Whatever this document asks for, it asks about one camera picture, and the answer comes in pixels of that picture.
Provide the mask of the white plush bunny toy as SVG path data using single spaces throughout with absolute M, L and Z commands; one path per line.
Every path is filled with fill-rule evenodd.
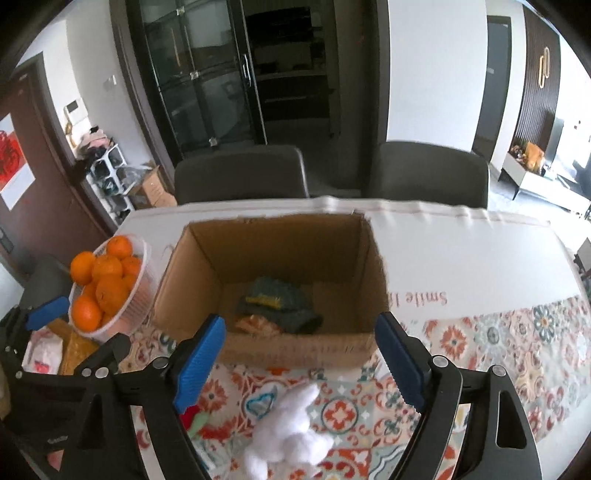
M 320 395 L 315 383 L 294 386 L 257 422 L 252 440 L 243 451 L 243 469 L 249 479 L 269 478 L 269 467 L 284 464 L 315 475 L 335 439 L 311 428 L 308 407 Z

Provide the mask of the red green plush toy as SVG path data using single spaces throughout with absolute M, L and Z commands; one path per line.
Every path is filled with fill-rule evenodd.
M 179 416 L 181 425 L 190 439 L 199 435 L 199 431 L 207 424 L 208 419 L 209 413 L 201 409 L 198 405 L 188 407 Z

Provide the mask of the yellow woven mat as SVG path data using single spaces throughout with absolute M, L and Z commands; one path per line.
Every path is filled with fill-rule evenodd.
M 62 360 L 59 375 L 73 375 L 75 368 L 98 350 L 94 341 L 79 335 L 61 318 L 48 324 L 49 330 L 62 339 Z

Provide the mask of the orange fruit front left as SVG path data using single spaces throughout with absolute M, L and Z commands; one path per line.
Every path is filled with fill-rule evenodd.
M 81 295 L 71 306 L 71 320 L 74 326 L 85 333 L 93 332 L 101 326 L 103 312 L 91 297 Z

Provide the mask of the orange fruit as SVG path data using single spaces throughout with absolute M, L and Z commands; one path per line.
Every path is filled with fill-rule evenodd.
M 69 266 L 69 273 L 74 283 L 86 286 L 92 282 L 92 271 L 96 257 L 91 251 L 82 251 L 77 254 Z
M 133 255 L 133 245 L 126 236 L 116 235 L 107 241 L 105 252 L 118 260 L 123 260 Z
M 81 295 L 71 306 L 71 320 L 74 326 L 85 333 L 93 332 L 101 326 L 103 312 L 91 297 Z
M 98 279 L 95 298 L 100 309 L 107 315 L 116 315 L 125 304 L 130 290 L 122 277 L 105 275 Z

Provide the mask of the orange fruit left upper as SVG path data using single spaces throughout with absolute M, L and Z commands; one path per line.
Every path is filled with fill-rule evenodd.
M 92 282 L 92 271 L 96 257 L 91 251 L 82 251 L 77 254 L 69 266 L 69 273 L 74 283 L 86 286 Z

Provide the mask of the white plastic fruit basket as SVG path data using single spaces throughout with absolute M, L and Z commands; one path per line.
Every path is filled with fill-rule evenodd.
M 147 319 L 157 282 L 151 250 L 135 235 L 115 235 L 70 262 L 68 323 L 76 333 L 104 343 L 132 334 Z

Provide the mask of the orange fruit centre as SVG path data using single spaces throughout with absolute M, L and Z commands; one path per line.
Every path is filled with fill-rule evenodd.
M 98 279 L 95 298 L 100 309 L 107 315 L 116 315 L 125 304 L 130 290 L 122 277 L 105 275 Z

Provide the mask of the orange fruit top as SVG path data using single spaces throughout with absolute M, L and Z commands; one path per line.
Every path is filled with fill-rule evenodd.
M 105 252 L 118 260 L 123 260 L 133 255 L 133 245 L 126 236 L 116 235 L 107 241 Z

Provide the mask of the patterned table cloth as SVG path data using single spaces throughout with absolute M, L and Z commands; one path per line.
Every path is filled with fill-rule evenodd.
M 186 225 L 297 214 L 360 214 L 383 258 L 390 308 L 408 335 L 460 368 L 505 368 L 537 444 L 558 478 L 590 432 L 590 304 L 551 225 L 511 213 L 424 202 L 280 199 L 192 203 L 130 214 L 120 233 L 151 249 L 160 282 Z M 136 332 L 126 366 L 139 369 L 180 342 L 153 320 Z M 190 439 L 215 479 L 242 479 L 252 430 L 294 386 L 315 383 L 311 427 L 335 439 L 317 474 L 271 465 L 270 479 L 385 479 L 418 430 L 378 348 L 356 368 L 259 367 L 221 362 L 197 402 L 209 413 Z

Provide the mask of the dark green knitted cloth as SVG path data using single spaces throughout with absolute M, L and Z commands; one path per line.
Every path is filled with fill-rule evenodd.
M 273 277 L 257 278 L 238 300 L 236 312 L 264 317 L 287 334 L 314 334 L 324 323 L 300 285 Z

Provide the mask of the brown cardboard box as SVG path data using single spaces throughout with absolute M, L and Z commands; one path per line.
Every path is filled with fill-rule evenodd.
M 360 214 L 297 214 L 185 226 L 160 282 L 155 325 L 176 341 L 211 314 L 221 362 L 356 368 L 390 308 L 383 258 Z

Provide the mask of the red paper door poster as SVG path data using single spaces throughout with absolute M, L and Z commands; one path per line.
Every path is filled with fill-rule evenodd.
M 35 176 L 24 155 L 10 114 L 0 121 L 0 135 L 1 199 L 11 211 L 33 185 Z

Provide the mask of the white shoe rack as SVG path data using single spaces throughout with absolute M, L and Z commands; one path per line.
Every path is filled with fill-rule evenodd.
M 119 226 L 134 210 L 129 199 L 138 182 L 117 143 L 91 152 L 86 180 L 111 220 Z

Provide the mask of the small floor cardboard box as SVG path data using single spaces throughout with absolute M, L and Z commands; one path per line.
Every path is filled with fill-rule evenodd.
M 158 166 L 142 177 L 128 198 L 135 210 L 177 206 L 175 197 L 165 188 Z

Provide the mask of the dark chair right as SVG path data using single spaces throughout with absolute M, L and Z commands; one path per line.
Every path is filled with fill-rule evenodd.
M 487 161 L 473 152 L 391 141 L 377 146 L 366 196 L 485 209 L 489 176 Z

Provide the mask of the dark chair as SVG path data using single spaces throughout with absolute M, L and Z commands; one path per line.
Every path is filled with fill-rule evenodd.
M 366 196 L 485 209 L 489 176 L 487 161 L 473 152 L 391 141 L 377 146 Z
M 304 157 L 291 145 L 254 145 L 199 154 L 174 172 L 179 205 L 256 199 L 305 199 Z

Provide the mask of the dark chair left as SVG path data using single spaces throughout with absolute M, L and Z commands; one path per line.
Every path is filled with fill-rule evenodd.
M 254 145 L 199 154 L 174 172 L 179 205 L 256 199 L 305 199 L 304 157 L 291 145 Z

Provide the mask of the white tv console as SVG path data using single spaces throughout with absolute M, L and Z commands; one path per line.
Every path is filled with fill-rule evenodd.
M 577 214 L 586 214 L 590 208 L 590 200 L 585 196 L 566 187 L 558 179 L 546 178 L 526 170 L 510 153 L 506 154 L 501 172 L 516 185 L 513 199 L 520 193 L 526 193 Z

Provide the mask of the black glass cabinet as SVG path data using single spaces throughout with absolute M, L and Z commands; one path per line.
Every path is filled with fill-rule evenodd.
M 132 108 L 159 163 L 339 130 L 330 1 L 113 1 Z

